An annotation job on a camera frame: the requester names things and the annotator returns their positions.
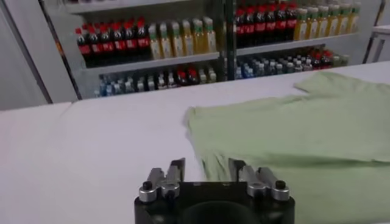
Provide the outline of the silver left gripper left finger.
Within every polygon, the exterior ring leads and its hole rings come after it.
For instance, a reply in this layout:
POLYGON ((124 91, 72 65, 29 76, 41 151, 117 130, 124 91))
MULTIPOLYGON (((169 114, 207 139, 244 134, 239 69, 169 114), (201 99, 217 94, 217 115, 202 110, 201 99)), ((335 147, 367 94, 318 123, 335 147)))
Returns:
POLYGON ((138 199, 143 203, 152 203, 159 197, 177 198, 184 177, 185 158, 172 160, 167 172, 161 168, 153 168, 138 190, 138 199))

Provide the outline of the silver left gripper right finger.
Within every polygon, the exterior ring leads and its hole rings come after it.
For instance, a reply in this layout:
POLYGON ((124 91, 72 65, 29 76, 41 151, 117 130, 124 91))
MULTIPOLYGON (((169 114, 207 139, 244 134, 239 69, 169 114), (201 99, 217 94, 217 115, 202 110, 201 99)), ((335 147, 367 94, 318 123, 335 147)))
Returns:
POLYGON ((243 160, 229 158, 231 179, 247 183, 247 194, 252 198, 272 198, 276 201, 288 201, 290 189, 285 181, 279 180, 268 167, 255 170, 243 160))

